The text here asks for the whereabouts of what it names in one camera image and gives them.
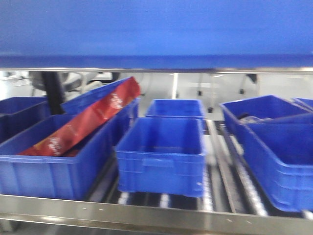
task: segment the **black metal post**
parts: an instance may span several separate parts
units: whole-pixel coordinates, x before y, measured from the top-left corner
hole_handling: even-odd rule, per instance
[[[65,93],[58,72],[42,72],[42,78],[51,114],[63,114],[61,104],[65,101]]]

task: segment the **red packaging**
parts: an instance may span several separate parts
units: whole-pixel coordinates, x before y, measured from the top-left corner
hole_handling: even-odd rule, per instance
[[[112,118],[139,94],[139,85],[131,77],[113,92],[90,105],[59,130],[19,153],[19,155],[61,156],[97,127]]]

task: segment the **blue overhead cover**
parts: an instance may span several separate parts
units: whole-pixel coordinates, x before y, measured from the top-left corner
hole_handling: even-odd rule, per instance
[[[312,0],[2,0],[0,68],[313,65]]]

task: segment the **plastic crate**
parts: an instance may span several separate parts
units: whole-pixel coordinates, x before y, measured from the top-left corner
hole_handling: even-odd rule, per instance
[[[203,122],[204,114],[202,102],[197,99],[154,99],[146,112],[146,117],[195,118]]]
[[[75,157],[16,155],[59,129],[72,119],[70,115],[51,116],[0,144],[0,194],[83,199],[126,132],[120,123],[127,112],[128,106],[79,143]]]
[[[0,101],[0,143],[50,116],[46,97],[13,97]]]
[[[94,102],[102,99],[103,97],[114,91],[118,85],[120,85],[127,79],[129,79],[129,77],[118,80],[116,82],[112,82],[102,87],[98,87],[84,94],[81,94],[80,96],[63,103],[62,107],[67,114],[71,115],[79,114]]]
[[[313,126],[251,124],[245,127],[244,158],[278,209],[313,209]]]
[[[197,119],[139,118],[116,147],[118,189],[201,197],[202,137]]]
[[[274,95],[265,95],[255,98],[236,100],[220,104],[225,125],[229,132],[242,141],[243,125],[238,119],[242,115],[258,118],[278,119],[287,116],[311,113],[311,111]]]
[[[313,99],[293,98],[293,100],[296,104],[313,111]]]

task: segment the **white floor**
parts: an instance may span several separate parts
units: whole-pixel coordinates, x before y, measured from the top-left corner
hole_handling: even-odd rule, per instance
[[[140,116],[144,116],[150,102],[156,98],[171,98],[173,74],[170,73],[123,73],[122,77],[135,76],[141,86]],[[213,106],[213,113],[205,112],[208,119],[223,119],[218,104],[257,95],[276,94],[283,98],[313,98],[313,76],[309,75],[259,75],[258,84],[246,79],[245,94],[239,94],[243,74],[225,74],[221,77],[209,77],[203,74],[202,96],[197,95],[200,74],[181,73],[178,79],[178,94],[182,99],[200,99],[204,109]],[[12,96],[30,96],[31,84],[16,79],[5,80],[0,77],[0,100]],[[138,234],[101,229],[87,229],[59,225],[20,223],[15,232],[0,232],[1,235],[65,235],[65,234]]]

